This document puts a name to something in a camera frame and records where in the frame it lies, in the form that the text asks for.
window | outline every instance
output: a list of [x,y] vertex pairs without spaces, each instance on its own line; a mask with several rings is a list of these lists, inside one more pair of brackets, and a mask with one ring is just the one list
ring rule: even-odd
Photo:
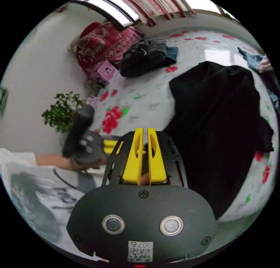
[[122,0],[111,0],[123,10],[125,10],[135,21],[139,19],[139,16]]
[[232,19],[234,19],[234,20],[237,20],[234,16],[232,16],[230,13],[228,13],[226,10],[224,10],[222,7],[221,7],[221,9],[226,13],[226,14],[228,14]]
[[211,0],[186,0],[192,9],[202,9],[219,13],[219,9]]
[[139,19],[139,16],[122,0],[71,0],[70,2],[82,4],[97,11],[119,29],[124,29]]

potted plant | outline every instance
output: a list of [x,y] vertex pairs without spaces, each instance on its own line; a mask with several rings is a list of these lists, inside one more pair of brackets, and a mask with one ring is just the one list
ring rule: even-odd
[[82,107],[85,100],[80,100],[80,94],[74,94],[73,91],[68,94],[57,94],[54,99],[57,101],[42,113],[45,125],[55,128],[58,133],[65,137],[70,131],[74,112]]

qr code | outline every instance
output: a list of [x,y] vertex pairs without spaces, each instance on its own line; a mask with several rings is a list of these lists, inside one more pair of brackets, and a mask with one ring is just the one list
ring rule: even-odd
[[153,250],[150,248],[128,248],[129,262],[152,262]]

curtain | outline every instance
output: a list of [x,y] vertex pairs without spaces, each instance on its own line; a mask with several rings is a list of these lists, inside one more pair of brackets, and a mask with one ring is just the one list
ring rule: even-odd
[[193,17],[195,12],[185,0],[123,0],[148,27],[162,21]]

blue cloth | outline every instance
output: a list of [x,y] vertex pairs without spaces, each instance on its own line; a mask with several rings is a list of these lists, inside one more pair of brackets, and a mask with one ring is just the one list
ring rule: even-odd
[[178,47],[176,47],[176,46],[171,46],[171,47],[166,46],[166,58],[165,58],[164,61],[159,63],[156,66],[156,68],[168,67],[172,64],[175,64],[177,62],[177,55],[178,55]]
[[171,59],[174,61],[174,63],[177,62],[177,55],[178,55],[178,47],[176,46],[171,46],[168,47],[166,46],[166,58]]
[[280,117],[280,108],[279,108],[279,97],[280,97],[280,86],[277,77],[274,72],[264,72],[259,73],[258,66],[263,59],[263,55],[252,55],[237,47],[239,53],[243,55],[243,59],[245,59],[248,63],[249,68],[256,71],[260,77],[262,78],[267,92],[272,101],[273,107],[276,111],[277,117]]
[[248,66],[258,72],[258,66],[263,59],[263,55],[252,55],[237,47],[239,53],[243,55],[243,59],[248,62]]

